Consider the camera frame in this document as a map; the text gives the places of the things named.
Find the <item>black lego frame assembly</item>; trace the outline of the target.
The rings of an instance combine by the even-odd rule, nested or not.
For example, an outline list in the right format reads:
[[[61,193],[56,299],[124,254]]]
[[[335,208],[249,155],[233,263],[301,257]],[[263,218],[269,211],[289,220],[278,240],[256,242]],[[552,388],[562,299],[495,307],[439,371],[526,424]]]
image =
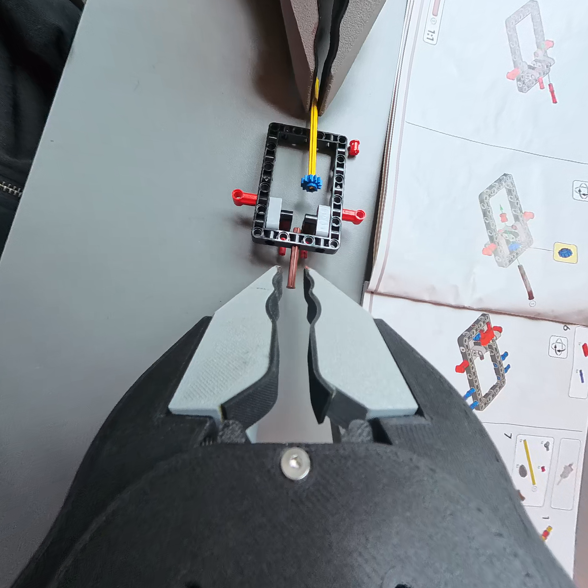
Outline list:
[[[279,148],[307,148],[310,129],[272,122],[268,126],[259,186],[255,194],[235,189],[236,206],[254,208],[251,236],[254,243],[276,247],[284,256],[295,240],[293,211],[283,207],[282,198],[271,196],[273,173]],[[319,254],[335,254],[341,245],[344,222],[361,224],[366,218],[362,209],[344,207],[344,187],[348,159],[348,140],[341,134],[318,131],[317,153],[330,157],[330,176],[322,188],[330,189],[328,204],[319,204],[315,213],[305,214],[300,229],[299,249]]]

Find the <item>brown lego axle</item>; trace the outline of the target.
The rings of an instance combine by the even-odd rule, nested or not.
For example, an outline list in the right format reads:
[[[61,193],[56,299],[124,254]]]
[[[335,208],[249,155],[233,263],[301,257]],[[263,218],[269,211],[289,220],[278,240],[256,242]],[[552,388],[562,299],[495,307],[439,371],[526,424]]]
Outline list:
[[[290,262],[289,262],[289,273],[288,273],[288,289],[295,289],[296,287],[296,275],[298,271],[298,262],[299,262],[299,239],[298,235],[300,234],[300,228],[295,227],[293,229],[295,236],[295,240],[291,247],[290,251]]]

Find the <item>yellow lego axle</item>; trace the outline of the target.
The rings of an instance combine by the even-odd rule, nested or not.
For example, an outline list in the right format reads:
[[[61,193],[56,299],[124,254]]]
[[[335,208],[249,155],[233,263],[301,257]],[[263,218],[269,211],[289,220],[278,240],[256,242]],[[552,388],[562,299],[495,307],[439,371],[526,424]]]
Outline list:
[[[310,132],[309,132],[309,156],[307,175],[316,176],[316,157],[317,157],[317,140],[318,140],[318,96],[319,96],[319,79],[315,77],[313,90],[311,93],[310,106]]]

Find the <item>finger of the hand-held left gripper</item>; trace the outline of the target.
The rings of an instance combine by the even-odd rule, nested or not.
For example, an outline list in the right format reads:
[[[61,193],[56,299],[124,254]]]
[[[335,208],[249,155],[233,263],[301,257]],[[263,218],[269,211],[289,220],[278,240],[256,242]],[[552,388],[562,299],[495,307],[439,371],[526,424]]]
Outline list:
[[[323,115],[341,88],[385,1],[329,1],[328,49],[320,69],[318,111]]]
[[[329,45],[330,1],[281,1],[286,36],[303,109],[311,107],[315,78],[320,78]]]

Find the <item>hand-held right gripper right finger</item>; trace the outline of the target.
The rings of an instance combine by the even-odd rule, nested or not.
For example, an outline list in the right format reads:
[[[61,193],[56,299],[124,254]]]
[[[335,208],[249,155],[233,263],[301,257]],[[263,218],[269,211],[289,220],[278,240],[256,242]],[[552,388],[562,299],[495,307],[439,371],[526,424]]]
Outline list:
[[[311,268],[305,268],[304,292],[309,389],[318,423],[416,414],[417,402],[369,312]]]

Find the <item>person's black jacket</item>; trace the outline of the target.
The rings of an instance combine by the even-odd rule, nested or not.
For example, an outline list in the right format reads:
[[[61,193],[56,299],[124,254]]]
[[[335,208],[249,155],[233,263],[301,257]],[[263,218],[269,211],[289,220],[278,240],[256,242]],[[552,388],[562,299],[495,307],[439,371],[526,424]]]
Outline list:
[[[1,1],[1,251],[84,1]]]

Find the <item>lego instruction booklet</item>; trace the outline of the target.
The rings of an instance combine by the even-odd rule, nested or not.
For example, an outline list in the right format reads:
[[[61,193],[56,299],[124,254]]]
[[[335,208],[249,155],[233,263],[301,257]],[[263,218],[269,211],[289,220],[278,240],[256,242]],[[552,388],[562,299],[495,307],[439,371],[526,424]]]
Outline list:
[[[465,397],[573,574],[587,454],[587,1],[409,1],[364,307]]]

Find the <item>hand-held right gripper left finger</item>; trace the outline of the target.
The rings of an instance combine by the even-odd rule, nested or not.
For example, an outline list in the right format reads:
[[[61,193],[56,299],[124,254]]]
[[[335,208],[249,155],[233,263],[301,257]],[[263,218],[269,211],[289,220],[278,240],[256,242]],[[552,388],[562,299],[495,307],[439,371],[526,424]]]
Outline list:
[[[283,274],[274,266],[218,309],[168,408],[249,429],[276,403]]]

